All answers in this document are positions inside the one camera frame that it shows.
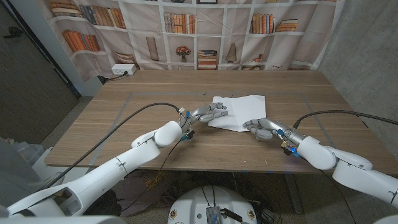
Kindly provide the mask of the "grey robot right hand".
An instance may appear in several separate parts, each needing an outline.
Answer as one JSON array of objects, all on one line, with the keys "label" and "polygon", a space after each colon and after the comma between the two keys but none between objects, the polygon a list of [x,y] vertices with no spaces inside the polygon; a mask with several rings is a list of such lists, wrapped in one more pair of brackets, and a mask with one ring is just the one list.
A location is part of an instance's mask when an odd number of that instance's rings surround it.
[{"label": "grey robot right hand", "polygon": [[254,134],[257,140],[269,140],[278,137],[285,147],[297,148],[307,137],[294,128],[281,123],[280,121],[268,118],[259,118],[246,121],[243,128]]}]

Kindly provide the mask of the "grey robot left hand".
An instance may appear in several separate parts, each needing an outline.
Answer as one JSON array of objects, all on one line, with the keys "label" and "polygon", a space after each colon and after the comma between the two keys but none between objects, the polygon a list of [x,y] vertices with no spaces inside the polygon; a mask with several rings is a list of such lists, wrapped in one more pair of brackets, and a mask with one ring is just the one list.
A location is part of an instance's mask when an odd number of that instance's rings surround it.
[{"label": "grey robot left hand", "polygon": [[209,123],[210,121],[228,115],[227,107],[222,103],[211,103],[201,106],[193,111],[187,111],[180,115],[180,127],[183,133],[186,133],[190,126],[197,121]]}]

